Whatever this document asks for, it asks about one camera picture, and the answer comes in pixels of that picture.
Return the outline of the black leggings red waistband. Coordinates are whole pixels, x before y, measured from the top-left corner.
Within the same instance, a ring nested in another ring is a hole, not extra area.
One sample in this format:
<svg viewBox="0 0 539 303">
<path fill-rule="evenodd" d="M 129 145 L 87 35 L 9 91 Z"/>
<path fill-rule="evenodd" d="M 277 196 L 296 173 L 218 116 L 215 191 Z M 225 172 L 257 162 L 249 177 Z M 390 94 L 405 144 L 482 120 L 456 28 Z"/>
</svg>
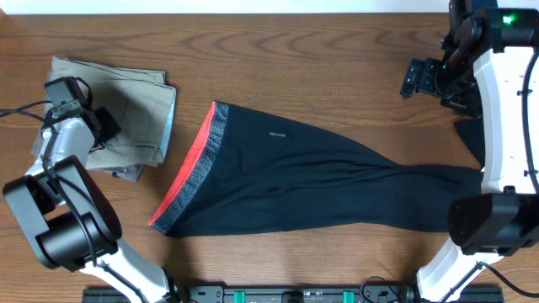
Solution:
<svg viewBox="0 0 539 303">
<path fill-rule="evenodd" d="M 479 195 L 477 169 L 404 166 L 344 136 L 213 102 L 150 220 L 168 237 L 370 223 L 444 232 L 453 201 Z"/>
</svg>

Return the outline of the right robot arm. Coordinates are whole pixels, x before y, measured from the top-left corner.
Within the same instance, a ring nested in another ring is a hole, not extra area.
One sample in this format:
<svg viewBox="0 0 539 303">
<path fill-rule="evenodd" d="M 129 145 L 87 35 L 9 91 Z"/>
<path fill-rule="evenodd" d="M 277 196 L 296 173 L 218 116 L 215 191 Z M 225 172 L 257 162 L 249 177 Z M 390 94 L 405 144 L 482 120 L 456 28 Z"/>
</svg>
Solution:
<svg viewBox="0 0 539 303">
<path fill-rule="evenodd" d="M 481 193 L 449 211 L 449 238 L 398 302 L 500 302 L 473 280 L 538 241 L 538 12 L 451 0 L 440 60 L 413 60 L 401 94 L 437 97 L 483 123 Z"/>
</svg>

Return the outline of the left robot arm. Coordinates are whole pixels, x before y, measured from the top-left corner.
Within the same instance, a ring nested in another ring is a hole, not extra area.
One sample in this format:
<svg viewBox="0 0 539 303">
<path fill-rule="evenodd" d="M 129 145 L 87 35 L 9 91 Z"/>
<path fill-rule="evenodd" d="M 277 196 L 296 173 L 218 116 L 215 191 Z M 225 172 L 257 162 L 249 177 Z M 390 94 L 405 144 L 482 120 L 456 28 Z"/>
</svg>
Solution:
<svg viewBox="0 0 539 303">
<path fill-rule="evenodd" d="M 3 197 L 38 260 L 102 279 L 129 302 L 178 302 L 165 270 L 122 238 L 118 216 L 85 168 L 96 142 L 83 110 L 41 117 L 43 146 Z"/>
</svg>

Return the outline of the black and white garment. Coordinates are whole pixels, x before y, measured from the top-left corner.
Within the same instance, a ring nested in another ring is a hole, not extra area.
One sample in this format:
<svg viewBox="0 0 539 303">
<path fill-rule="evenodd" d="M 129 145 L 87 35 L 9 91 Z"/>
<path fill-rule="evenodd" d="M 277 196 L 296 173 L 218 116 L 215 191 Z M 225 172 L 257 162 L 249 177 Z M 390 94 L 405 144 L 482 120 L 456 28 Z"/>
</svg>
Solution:
<svg viewBox="0 0 539 303">
<path fill-rule="evenodd" d="M 459 120 L 454 123 L 454 127 L 466 148 L 483 167 L 486 155 L 483 118 Z"/>
</svg>

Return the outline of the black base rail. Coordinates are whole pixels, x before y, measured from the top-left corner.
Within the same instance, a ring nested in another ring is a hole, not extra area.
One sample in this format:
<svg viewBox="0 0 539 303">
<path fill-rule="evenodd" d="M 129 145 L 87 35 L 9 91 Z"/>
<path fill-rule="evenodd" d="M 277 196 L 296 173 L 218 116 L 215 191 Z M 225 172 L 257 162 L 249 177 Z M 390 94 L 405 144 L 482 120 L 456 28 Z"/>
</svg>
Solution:
<svg viewBox="0 0 539 303">
<path fill-rule="evenodd" d="M 114 289 L 86 289 L 82 303 L 123 303 L 127 297 Z M 419 299 L 410 286 L 395 287 L 368 284 L 363 288 L 279 289 L 191 287 L 184 295 L 174 295 L 157 302 L 191 303 L 359 303 L 359 302 L 430 302 Z M 467 286 L 456 301 L 459 303 L 503 303 L 504 295 L 497 286 Z"/>
</svg>

